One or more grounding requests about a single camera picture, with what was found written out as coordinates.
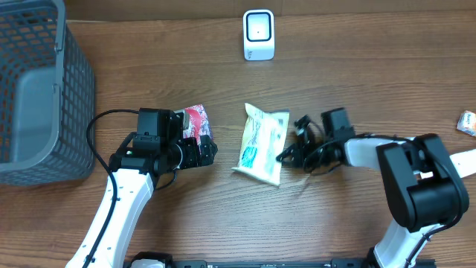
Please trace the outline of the red purple tissue pack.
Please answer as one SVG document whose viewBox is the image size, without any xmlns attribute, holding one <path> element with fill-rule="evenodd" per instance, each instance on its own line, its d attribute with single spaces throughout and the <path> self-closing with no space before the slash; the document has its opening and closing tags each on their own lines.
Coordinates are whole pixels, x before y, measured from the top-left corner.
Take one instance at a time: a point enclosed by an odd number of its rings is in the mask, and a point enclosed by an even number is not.
<svg viewBox="0 0 476 268">
<path fill-rule="evenodd" d="M 189 106 L 184 109 L 176 110 L 176 112 L 185 113 L 183 138 L 195 138 L 198 145 L 202 143 L 201 137 L 208 135 L 213 138 L 210 122 L 205 107 L 202 104 Z"/>
</svg>

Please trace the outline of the yellow orange snack bag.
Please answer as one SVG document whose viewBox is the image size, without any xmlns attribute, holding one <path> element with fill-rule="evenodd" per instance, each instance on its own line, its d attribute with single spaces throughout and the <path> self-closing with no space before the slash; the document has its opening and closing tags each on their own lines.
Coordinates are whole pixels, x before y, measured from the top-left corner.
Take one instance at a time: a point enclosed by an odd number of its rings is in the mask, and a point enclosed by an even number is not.
<svg viewBox="0 0 476 268">
<path fill-rule="evenodd" d="M 239 161 L 232 170 L 270 185 L 280 185 L 283 152 L 289 125 L 289 111 L 264 112 L 245 103 L 248 115 L 242 135 Z"/>
</svg>

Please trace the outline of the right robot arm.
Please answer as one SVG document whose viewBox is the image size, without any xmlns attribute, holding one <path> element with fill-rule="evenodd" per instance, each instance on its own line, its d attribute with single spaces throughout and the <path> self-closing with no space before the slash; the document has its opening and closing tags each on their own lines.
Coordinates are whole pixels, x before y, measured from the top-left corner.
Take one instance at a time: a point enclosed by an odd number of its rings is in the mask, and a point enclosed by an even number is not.
<svg viewBox="0 0 476 268">
<path fill-rule="evenodd" d="M 432 236 L 457 225 L 469 208 L 469 194 L 437 134 L 412 138 L 358 134 L 345 108 L 321 115 L 321 141 L 305 115 L 295 122 L 296 143 L 276 160 L 312 173 L 342 165 L 380 172 L 393 217 L 384 237 L 355 267 L 435 267 L 418 254 Z"/>
</svg>

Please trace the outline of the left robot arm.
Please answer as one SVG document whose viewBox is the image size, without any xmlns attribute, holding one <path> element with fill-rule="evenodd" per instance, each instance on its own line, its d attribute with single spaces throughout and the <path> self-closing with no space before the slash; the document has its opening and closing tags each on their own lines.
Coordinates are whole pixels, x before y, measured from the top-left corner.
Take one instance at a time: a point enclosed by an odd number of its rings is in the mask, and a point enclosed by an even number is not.
<svg viewBox="0 0 476 268">
<path fill-rule="evenodd" d="M 68 267 L 174 267 L 172 255 L 139 252 L 125 260 L 138 218 L 164 174 L 212 165 L 218 151 L 203 105 L 141 108 L 137 129 L 100 163 L 108 173 L 101 204 Z"/>
</svg>

